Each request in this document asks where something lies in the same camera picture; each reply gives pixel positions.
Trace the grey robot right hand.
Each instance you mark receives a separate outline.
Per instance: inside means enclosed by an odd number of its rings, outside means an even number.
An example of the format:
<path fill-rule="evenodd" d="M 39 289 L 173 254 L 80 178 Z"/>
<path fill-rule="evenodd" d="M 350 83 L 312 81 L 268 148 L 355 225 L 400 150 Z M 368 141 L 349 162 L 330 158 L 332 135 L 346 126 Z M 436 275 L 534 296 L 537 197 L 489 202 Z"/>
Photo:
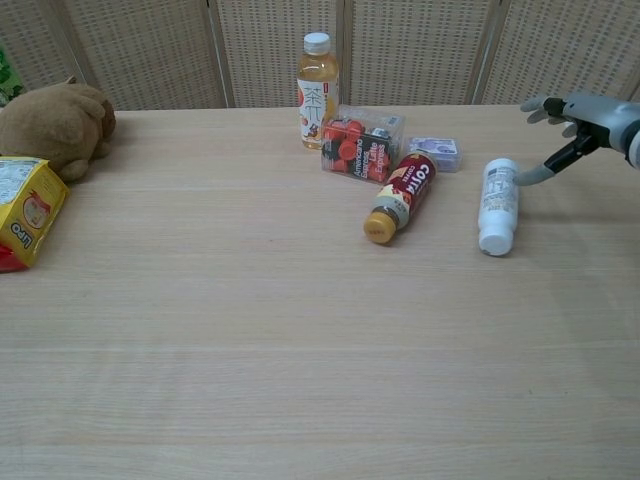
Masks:
<path fill-rule="evenodd" d="M 564 97 L 540 95 L 526 100 L 520 110 L 529 124 L 542 120 L 556 125 L 567 122 L 563 136 L 570 143 L 535 168 L 514 177 L 518 186 L 542 183 L 599 148 L 611 149 L 639 168 L 639 105 L 613 97 L 570 93 Z"/>

